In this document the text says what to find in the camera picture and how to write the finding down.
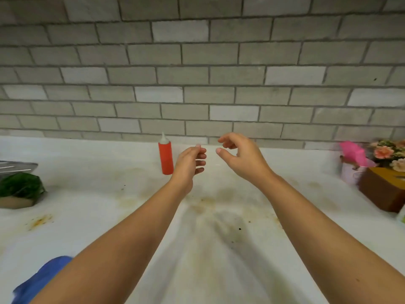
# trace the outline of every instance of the green vegetable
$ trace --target green vegetable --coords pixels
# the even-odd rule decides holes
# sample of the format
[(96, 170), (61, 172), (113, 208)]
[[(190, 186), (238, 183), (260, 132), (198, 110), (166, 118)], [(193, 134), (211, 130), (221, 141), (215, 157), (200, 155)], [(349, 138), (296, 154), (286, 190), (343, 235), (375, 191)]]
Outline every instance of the green vegetable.
[(0, 197), (14, 196), (37, 201), (45, 188), (38, 176), (16, 173), (0, 181)]

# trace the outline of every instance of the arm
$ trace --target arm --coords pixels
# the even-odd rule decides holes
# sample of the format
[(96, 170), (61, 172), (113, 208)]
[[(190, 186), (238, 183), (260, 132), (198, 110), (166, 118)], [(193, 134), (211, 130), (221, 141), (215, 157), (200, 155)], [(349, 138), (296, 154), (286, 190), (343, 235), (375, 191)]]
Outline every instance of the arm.
[(266, 195), (329, 303), (403, 303), (405, 277), (276, 175), (254, 142), (237, 133), (218, 141), (225, 148), (238, 148), (236, 157), (221, 148), (217, 153), (236, 174)]
[(206, 149), (180, 154), (170, 181), (134, 213), (79, 253), (32, 304), (124, 303), (166, 233), (181, 200), (204, 171)]

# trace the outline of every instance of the hand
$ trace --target hand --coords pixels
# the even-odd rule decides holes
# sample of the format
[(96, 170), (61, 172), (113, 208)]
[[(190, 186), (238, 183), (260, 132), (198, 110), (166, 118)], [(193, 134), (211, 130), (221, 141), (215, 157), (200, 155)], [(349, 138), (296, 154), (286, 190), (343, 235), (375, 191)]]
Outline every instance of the hand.
[(203, 167), (196, 168), (197, 166), (204, 166), (207, 155), (207, 150), (202, 148), (201, 145), (195, 147), (189, 147), (177, 158), (175, 170), (171, 177), (171, 182), (180, 185), (185, 194), (190, 193), (193, 188), (193, 177), (204, 171)]
[(274, 176), (259, 147), (240, 133), (227, 133), (218, 139), (224, 148), (238, 149), (237, 156), (231, 155), (223, 148), (217, 148), (217, 154), (240, 177), (258, 187), (264, 179)]

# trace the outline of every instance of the white countertop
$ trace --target white countertop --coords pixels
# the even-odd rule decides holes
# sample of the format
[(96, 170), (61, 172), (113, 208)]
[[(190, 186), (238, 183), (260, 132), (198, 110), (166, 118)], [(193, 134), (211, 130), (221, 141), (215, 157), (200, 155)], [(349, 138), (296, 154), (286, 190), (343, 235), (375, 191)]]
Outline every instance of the white countertop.
[[(187, 147), (174, 145), (175, 156)], [(270, 203), (207, 146), (127, 303), (327, 303)], [(270, 166), (331, 219), (405, 274), (405, 229), (338, 175), (333, 151), (262, 149)], [(0, 209), (0, 303), (44, 263), (74, 256), (168, 179), (154, 143), (0, 137), (0, 160), (39, 163), (48, 190), (31, 208)], [(45, 224), (34, 226), (38, 219)]]

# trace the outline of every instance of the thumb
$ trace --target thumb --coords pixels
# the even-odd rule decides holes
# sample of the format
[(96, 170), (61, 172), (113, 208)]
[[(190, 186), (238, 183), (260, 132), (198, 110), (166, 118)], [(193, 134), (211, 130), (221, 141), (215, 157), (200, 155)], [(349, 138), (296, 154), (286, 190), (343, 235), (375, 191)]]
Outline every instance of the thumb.
[(217, 148), (215, 152), (221, 157), (222, 160), (225, 161), (227, 165), (230, 166), (230, 161), (235, 158), (235, 156), (231, 155), (228, 150), (223, 148)]

